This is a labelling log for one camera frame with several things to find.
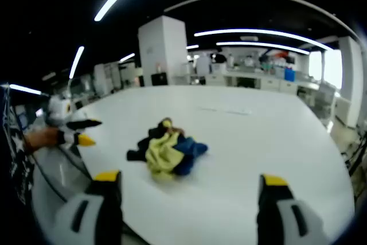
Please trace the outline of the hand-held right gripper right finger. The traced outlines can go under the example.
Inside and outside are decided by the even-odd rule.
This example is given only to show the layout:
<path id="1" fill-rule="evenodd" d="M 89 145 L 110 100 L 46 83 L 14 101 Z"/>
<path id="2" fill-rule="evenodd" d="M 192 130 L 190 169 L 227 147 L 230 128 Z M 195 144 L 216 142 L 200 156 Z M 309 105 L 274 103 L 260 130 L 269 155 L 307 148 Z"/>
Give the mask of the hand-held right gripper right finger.
<path id="1" fill-rule="evenodd" d="M 278 176 L 259 178 L 256 222 L 258 244 L 329 244 L 322 219 Z"/>

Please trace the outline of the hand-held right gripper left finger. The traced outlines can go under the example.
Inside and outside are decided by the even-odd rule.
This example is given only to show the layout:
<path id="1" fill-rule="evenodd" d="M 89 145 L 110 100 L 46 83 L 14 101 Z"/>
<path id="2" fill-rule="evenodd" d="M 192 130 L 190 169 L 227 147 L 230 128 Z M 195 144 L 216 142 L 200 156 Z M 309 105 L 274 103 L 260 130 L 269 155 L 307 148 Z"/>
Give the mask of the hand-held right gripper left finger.
<path id="1" fill-rule="evenodd" d="M 122 173 L 98 174 L 56 213 L 54 244 L 122 244 Z"/>

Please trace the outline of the person's left hand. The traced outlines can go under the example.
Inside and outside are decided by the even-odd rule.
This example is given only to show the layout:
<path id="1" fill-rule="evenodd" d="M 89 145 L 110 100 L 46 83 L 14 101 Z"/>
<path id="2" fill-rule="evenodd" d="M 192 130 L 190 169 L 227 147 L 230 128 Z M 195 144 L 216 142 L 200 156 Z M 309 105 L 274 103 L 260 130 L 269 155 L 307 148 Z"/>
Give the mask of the person's left hand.
<path id="1" fill-rule="evenodd" d="M 52 147 L 59 144 L 61 131 L 55 127 L 47 127 L 40 131 L 40 147 Z"/>

